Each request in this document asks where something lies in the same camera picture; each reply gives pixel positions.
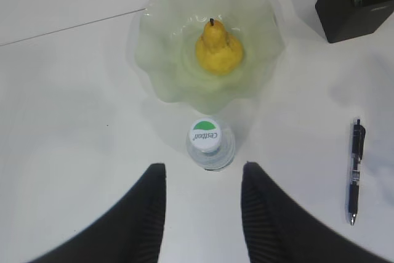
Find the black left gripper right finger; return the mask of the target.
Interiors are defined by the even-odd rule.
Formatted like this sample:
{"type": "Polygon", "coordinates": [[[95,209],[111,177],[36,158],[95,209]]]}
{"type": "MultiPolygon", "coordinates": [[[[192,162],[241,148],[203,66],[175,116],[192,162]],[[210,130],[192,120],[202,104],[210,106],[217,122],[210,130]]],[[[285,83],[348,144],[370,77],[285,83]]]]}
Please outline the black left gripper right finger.
{"type": "Polygon", "coordinates": [[[260,167],[243,167],[241,215],[250,262],[384,262],[325,226],[260,167]]]}

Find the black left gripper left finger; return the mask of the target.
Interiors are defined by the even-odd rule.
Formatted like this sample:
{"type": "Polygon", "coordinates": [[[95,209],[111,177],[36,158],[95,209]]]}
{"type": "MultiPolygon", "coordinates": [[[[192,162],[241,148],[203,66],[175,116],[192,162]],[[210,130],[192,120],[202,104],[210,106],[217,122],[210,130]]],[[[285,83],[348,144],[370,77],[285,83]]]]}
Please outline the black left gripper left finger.
{"type": "Polygon", "coordinates": [[[166,217],[166,168],[150,165],[82,232],[35,262],[158,262],[166,217]]]}

